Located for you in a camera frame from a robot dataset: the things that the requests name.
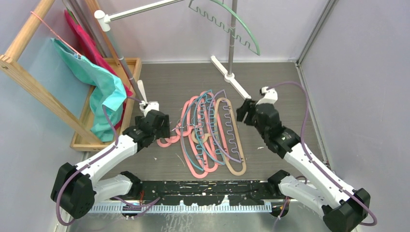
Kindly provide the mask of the purple wire hanger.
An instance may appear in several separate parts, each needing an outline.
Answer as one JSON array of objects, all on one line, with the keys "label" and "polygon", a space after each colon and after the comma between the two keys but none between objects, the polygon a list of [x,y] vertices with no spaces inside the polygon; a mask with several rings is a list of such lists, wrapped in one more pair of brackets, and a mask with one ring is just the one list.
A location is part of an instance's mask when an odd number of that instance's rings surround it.
[{"label": "purple wire hanger", "polygon": [[221,93],[223,93],[224,97],[227,96],[225,89],[222,89],[216,93],[213,93],[213,96],[211,97],[209,106],[207,108],[211,136],[214,140],[214,145],[218,148],[223,158],[227,158],[228,162],[234,161],[237,163],[242,163],[242,160],[240,157],[235,159],[232,156],[230,156],[230,153],[229,153],[229,148],[227,146],[228,141],[226,140],[225,133],[224,133],[224,126],[223,126],[219,113],[217,113],[217,110],[219,109],[219,107],[216,106],[216,101],[217,101],[216,97]]}]

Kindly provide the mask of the light blue wire hanger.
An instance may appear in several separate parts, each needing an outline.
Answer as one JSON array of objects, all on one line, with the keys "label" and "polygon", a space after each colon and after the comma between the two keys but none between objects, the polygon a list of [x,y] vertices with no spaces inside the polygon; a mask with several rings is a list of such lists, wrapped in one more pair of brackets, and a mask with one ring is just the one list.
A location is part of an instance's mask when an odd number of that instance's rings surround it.
[{"label": "light blue wire hanger", "polygon": [[[208,93],[208,97],[207,97],[207,104],[206,104],[206,110],[205,110],[205,113],[206,113],[205,119],[206,119],[207,129],[208,129],[208,133],[209,133],[209,141],[212,141],[212,142],[213,142],[213,144],[212,144],[212,146],[214,147],[214,149],[213,149],[213,154],[214,154],[213,157],[215,158],[215,162],[216,162],[218,165],[225,165],[225,160],[224,160],[224,158],[221,156],[221,154],[220,154],[218,148],[214,145],[214,140],[213,140],[213,138],[212,138],[212,136],[211,136],[211,132],[210,132],[210,126],[209,126],[207,108],[208,108],[208,106],[209,106],[209,102],[210,102],[210,100],[211,100],[211,97],[213,96],[213,91],[212,91],[212,90],[208,90],[208,91],[209,91],[209,93]],[[192,119],[192,124],[194,125],[194,129],[195,129],[194,116],[192,116],[191,119]],[[195,138],[194,129],[193,129],[192,139],[193,139],[195,145],[197,146],[197,145],[198,145],[198,141],[197,141],[196,138]]]}]

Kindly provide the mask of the green wire hanger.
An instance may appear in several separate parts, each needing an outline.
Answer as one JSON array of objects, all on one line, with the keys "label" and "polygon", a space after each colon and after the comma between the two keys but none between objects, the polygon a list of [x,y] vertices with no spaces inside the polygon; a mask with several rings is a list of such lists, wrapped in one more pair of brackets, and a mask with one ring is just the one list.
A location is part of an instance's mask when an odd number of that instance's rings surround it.
[{"label": "green wire hanger", "polygon": [[260,56],[261,49],[256,37],[239,15],[231,7],[225,4],[223,0],[211,0],[210,2],[228,12],[234,18],[235,26],[233,26],[233,24],[225,24],[221,20],[218,20],[216,16],[212,15],[209,11],[202,9],[199,5],[194,3],[194,0],[189,1],[188,8],[222,29],[225,33],[229,34],[230,37],[237,40],[242,46],[245,46],[249,51]]}]

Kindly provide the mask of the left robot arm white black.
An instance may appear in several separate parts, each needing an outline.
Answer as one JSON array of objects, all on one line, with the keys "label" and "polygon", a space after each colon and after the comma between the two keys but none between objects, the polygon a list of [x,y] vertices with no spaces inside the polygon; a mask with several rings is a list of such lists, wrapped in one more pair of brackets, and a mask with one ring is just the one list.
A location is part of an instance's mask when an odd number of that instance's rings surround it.
[{"label": "left robot arm white black", "polygon": [[144,116],[135,117],[135,125],[117,136],[102,151],[78,164],[63,164],[57,173],[51,200],[61,224],[60,211],[80,219],[94,206],[114,197],[134,200],[142,191],[141,180],[129,171],[115,177],[102,179],[110,170],[125,159],[149,147],[157,139],[170,137],[169,116],[158,110],[149,110]]}]

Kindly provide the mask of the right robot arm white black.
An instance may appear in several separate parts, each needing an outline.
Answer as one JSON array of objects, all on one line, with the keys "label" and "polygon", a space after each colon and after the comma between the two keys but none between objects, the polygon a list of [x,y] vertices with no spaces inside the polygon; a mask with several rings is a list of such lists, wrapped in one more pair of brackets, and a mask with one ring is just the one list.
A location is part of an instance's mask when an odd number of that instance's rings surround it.
[{"label": "right robot arm white black", "polygon": [[296,132],[283,126],[272,103],[245,99],[236,113],[237,121],[254,126],[270,151],[311,182],[310,186],[298,184],[294,176],[279,170],[268,179],[268,191],[273,198],[284,195],[298,200],[319,214],[332,232],[351,232],[362,224],[370,206],[368,191],[355,189],[327,168]]}]

